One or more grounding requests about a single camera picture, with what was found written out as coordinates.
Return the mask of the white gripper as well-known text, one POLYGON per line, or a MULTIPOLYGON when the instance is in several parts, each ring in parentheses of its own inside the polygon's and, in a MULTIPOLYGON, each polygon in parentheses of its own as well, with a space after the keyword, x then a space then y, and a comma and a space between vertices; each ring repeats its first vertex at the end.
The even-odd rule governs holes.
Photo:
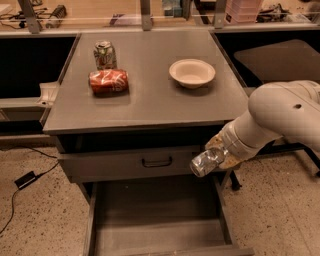
POLYGON ((220 133, 214 135, 206 144, 205 149, 225 148, 230 154, 227 154, 222 163, 219 164, 220 169, 229 169, 236 165, 254 157, 259 148, 246 145, 236 134, 235 122, 227 123, 220 133))

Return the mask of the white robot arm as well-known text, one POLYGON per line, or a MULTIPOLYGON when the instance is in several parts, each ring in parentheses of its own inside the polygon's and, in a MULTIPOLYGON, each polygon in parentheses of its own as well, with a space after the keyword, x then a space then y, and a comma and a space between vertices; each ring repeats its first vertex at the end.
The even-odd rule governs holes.
POLYGON ((320 84, 299 80, 273 82, 255 89, 247 110, 212 137, 205 147, 228 151, 222 169, 254 157, 281 137, 320 151, 320 84))

